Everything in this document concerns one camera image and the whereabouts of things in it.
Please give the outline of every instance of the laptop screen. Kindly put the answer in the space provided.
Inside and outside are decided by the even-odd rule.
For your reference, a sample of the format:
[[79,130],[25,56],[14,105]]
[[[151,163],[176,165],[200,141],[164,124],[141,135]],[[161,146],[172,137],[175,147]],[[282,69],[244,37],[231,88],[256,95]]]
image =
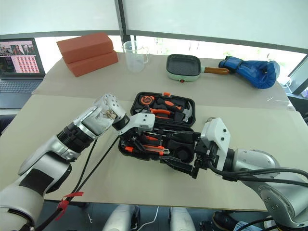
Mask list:
[[34,38],[0,39],[0,78],[43,78],[45,71]]

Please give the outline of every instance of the beige table surface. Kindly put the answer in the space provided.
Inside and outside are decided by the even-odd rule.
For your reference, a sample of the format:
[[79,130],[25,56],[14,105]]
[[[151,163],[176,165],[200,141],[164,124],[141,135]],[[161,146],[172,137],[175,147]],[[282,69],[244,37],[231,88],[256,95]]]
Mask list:
[[[23,160],[52,135],[91,106],[94,99],[33,95],[0,137],[0,188],[17,178]],[[122,101],[129,110],[132,102]],[[231,133],[231,148],[260,149],[274,155],[281,166],[308,171],[308,127],[298,112],[236,107],[196,106],[201,131],[206,119],[220,116]],[[116,135],[113,128],[99,138],[89,169],[97,163]],[[69,178],[46,199],[60,200],[73,189],[89,148],[72,164]],[[222,180],[210,170],[198,179],[158,161],[123,156],[115,146],[75,201],[263,210],[256,193],[240,182]]]
[[[61,59],[34,94],[98,98],[108,92],[120,100],[133,101],[141,91],[170,92],[191,98],[197,105],[269,109],[286,109],[289,102],[278,82],[261,90],[236,74],[202,73],[195,82],[180,83],[167,77],[167,56],[150,55],[149,64],[140,73],[127,70],[123,53],[118,53],[118,57],[118,63],[80,77],[75,77]],[[201,64],[218,67],[219,61],[201,59]]]

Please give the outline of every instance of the robotic hand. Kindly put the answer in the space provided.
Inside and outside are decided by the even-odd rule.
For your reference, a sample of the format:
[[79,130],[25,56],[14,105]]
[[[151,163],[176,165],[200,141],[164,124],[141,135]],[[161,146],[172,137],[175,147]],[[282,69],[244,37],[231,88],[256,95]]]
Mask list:
[[118,135],[127,131],[150,131],[154,114],[126,115],[116,97],[96,100],[59,134],[52,136],[26,159],[19,178],[0,192],[0,230],[34,230],[44,195],[57,190],[70,174],[74,162],[94,140],[113,126]]
[[180,131],[172,137],[187,143],[196,141],[194,166],[171,156],[161,156],[162,163],[193,178],[200,168],[209,168],[225,180],[241,180],[259,195],[280,230],[308,227],[308,184],[298,176],[308,179],[308,173],[280,168],[278,161],[263,151],[229,149],[231,135],[220,118],[206,122],[201,133]]

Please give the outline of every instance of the person's shoe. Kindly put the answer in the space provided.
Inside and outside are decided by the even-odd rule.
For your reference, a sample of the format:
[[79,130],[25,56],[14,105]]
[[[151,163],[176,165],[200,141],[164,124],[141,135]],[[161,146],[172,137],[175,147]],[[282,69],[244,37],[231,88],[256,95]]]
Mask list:
[[223,212],[215,212],[213,214],[212,220],[217,228],[225,231],[233,231],[236,224],[238,223],[237,220]]

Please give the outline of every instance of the red cable tie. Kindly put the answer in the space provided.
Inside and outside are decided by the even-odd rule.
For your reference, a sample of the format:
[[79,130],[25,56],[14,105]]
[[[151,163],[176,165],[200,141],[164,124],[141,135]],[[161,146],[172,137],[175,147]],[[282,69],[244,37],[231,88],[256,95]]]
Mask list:
[[75,196],[82,196],[83,192],[74,192],[68,195],[65,195],[64,197],[62,197],[62,200],[59,202],[57,208],[61,208],[62,209],[62,213],[55,219],[55,220],[59,220],[63,214],[65,213],[67,206],[69,204],[69,201],[64,200],[65,197],[75,197]]

